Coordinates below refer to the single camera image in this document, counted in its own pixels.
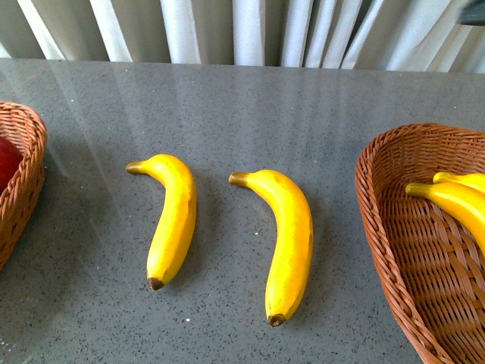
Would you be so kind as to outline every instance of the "banana tip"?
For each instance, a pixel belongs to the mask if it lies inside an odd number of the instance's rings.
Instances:
[[[269,315],[268,316],[268,323],[274,328],[284,324],[285,322],[286,322],[285,316],[283,316],[280,313],[278,313],[276,315]]]
[[[152,290],[159,290],[164,285],[164,282],[160,281],[157,278],[149,278],[149,286]]]

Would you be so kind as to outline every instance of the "banana stem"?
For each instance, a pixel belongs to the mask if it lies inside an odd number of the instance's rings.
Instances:
[[[406,186],[406,194],[414,197],[427,197],[430,192],[429,184],[411,183]]]
[[[128,173],[131,173],[131,174],[145,173],[143,168],[143,161],[129,163],[126,167],[126,170]]]
[[[233,172],[229,176],[229,183],[236,186],[247,187],[248,185],[248,172]]]
[[[441,182],[449,182],[454,180],[454,174],[449,172],[438,172],[433,176],[433,182],[439,184]]]

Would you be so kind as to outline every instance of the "woven basket rim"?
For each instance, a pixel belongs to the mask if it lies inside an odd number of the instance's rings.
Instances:
[[[30,172],[30,165],[32,164],[30,160],[31,156],[34,153],[39,153],[40,155],[43,155],[44,150],[47,146],[48,136],[47,136],[47,130],[46,130],[45,124],[41,119],[40,115],[29,106],[20,104],[18,102],[0,100],[0,109],[3,111],[4,110],[21,111],[26,113],[27,116],[29,116],[29,118],[34,117],[36,119],[35,123],[33,122],[31,125],[32,129],[36,131],[36,138],[35,140],[33,140],[33,143],[30,146],[30,148],[23,151],[22,153],[23,159],[19,164],[19,170],[15,172],[14,176],[11,178],[10,182],[8,183],[7,188],[5,188],[0,193],[0,206],[1,206],[3,203],[5,203],[5,201],[9,199],[12,193],[15,193],[16,189],[20,186],[23,174]]]

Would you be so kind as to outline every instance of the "speckled gray surface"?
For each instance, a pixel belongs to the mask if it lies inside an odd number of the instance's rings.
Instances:
[[[0,60],[0,99],[48,128],[39,204],[0,273],[0,362],[420,362],[392,317],[354,190],[380,132],[483,129],[485,76]],[[151,292],[145,261],[164,190],[124,167],[178,155],[199,188],[179,275]],[[274,168],[305,191],[315,245],[302,305],[264,317],[271,210],[228,184]]]

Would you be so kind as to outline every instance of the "brown banana tip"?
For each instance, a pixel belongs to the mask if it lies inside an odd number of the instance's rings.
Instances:
[[[235,184],[236,186],[245,186],[248,174],[247,172],[233,172],[229,176],[229,183]]]
[[[164,285],[164,282],[160,281],[157,278],[149,278],[149,286],[152,290],[159,290]]]
[[[278,313],[277,315],[268,316],[268,322],[271,326],[276,328],[277,326],[284,324],[286,322],[286,318],[282,314]]]

